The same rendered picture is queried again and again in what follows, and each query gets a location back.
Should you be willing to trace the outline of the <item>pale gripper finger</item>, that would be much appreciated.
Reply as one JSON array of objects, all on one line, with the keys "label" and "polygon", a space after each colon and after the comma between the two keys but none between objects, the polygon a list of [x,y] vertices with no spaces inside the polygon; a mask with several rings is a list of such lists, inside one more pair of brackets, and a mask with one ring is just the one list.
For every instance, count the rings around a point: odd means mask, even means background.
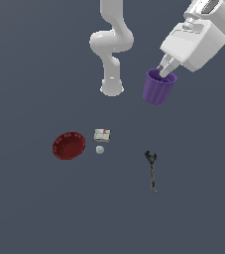
[{"label": "pale gripper finger", "polygon": [[171,59],[169,61],[169,64],[164,68],[160,70],[160,76],[161,77],[167,77],[173,70],[175,70],[180,65],[180,62],[176,59]]},{"label": "pale gripper finger", "polygon": [[168,64],[169,61],[171,60],[171,56],[169,54],[165,54],[159,64],[160,69],[164,69]]}]

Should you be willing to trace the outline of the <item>red round basket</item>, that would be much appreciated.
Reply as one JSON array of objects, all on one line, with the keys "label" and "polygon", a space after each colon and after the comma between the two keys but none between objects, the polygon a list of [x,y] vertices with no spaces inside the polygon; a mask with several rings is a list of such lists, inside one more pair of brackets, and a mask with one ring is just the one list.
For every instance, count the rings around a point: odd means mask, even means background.
[{"label": "red round basket", "polygon": [[72,160],[85,148],[84,137],[77,132],[66,132],[53,142],[53,154],[60,160]]}]

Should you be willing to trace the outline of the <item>purple fluted cup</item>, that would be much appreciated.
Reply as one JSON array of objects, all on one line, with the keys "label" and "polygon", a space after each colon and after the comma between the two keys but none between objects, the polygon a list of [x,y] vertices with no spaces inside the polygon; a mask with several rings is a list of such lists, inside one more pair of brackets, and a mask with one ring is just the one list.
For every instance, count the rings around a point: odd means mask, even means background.
[{"label": "purple fluted cup", "polygon": [[154,105],[164,103],[173,85],[177,82],[177,76],[171,72],[166,77],[161,77],[159,68],[149,69],[146,76],[143,99]]}]

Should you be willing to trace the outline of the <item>small white box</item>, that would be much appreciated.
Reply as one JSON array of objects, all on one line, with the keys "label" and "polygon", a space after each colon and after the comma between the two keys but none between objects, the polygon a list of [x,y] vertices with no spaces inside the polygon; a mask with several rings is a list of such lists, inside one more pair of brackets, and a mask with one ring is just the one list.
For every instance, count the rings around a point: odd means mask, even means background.
[{"label": "small white box", "polygon": [[110,141],[111,131],[109,129],[96,129],[94,131],[93,141],[94,142],[105,142]]}]

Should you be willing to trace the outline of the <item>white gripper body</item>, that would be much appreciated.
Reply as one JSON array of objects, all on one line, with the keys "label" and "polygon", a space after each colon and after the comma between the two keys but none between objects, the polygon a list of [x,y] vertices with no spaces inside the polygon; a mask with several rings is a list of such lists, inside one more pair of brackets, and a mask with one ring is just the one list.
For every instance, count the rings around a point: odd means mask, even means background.
[{"label": "white gripper body", "polygon": [[161,50],[191,72],[201,69],[225,45],[225,35],[208,20],[197,20],[191,30],[178,23],[161,45]]}]

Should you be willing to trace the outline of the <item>dark metal wrench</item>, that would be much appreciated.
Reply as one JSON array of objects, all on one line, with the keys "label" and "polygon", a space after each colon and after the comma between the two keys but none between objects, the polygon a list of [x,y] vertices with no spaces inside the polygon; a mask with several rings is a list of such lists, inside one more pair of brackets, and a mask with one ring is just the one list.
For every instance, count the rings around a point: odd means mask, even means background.
[{"label": "dark metal wrench", "polygon": [[150,151],[147,151],[145,153],[146,159],[150,163],[150,174],[151,174],[151,192],[157,193],[157,186],[156,186],[156,179],[155,179],[155,171],[154,171],[154,165],[155,161],[158,159],[157,154],[154,153],[153,155],[150,154]]}]

